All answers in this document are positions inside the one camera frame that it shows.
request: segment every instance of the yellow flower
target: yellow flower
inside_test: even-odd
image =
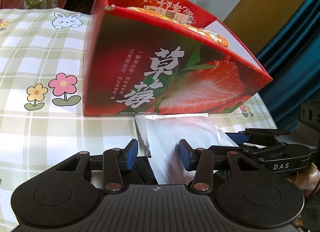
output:
[[[252,111],[251,111],[251,109],[250,109],[250,107],[249,107],[248,105],[245,106],[245,109],[247,110],[247,112],[248,112],[249,114],[252,113]]]
[[[36,84],[34,87],[30,86],[27,89],[27,93],[29,94],[27,100],[28,101],[43,101],[44,95],[48,92],[47,88],[43,88],[41,83]]]

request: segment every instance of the rabbit print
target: rabbit print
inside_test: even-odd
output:
[[[56,11],[54,13],[56,19],[52,22],[52,25],[55,29],[62,29],[64,27],[79,27],[82,25],[81,20],[79,17],[81,17],[81,14],[72,14],[70,16],[66,16],[65,14]]]

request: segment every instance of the tablecloth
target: tablecloth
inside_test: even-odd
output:
[[[17,226],[10,197],[21,183],[79,151],[102,154],[137,138],[133,117],[83,116],[88,20],[62,9],[0,11],[0,232]],[[59,96],[56,79],[68,93]],[[276,128],[258,94],[233,113],[210,118],[225,132]]]

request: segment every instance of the red cardboard box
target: red cardboard box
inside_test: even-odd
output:
[[[170,13],[127,9],[145,5],[194,19],[182,25]],[[227,113],[272,80],[222,22],[188,0],[95,0],[92,14],[85,115]]]

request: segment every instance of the round pad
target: round pad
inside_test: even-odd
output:
[[[251,185],[244,189],[244,198],[252,204],[260,206],[273,205],[281,198],[281,193],[270,185]]]
[[[71,190],[59,184],[46,185],[36,190],[34,197],[42,205],[57,206],[70,199]]]
[[[74,172],[56,172],[43,172],[13,192],[11,206],[19,223],[61,227],[81,220],[96,207],[100,195],[90,182]]]
[[[219,208],[244,226],[272,229],[294,222],[304,198],[294,184],[267,171],[241,171],[216,194]]]

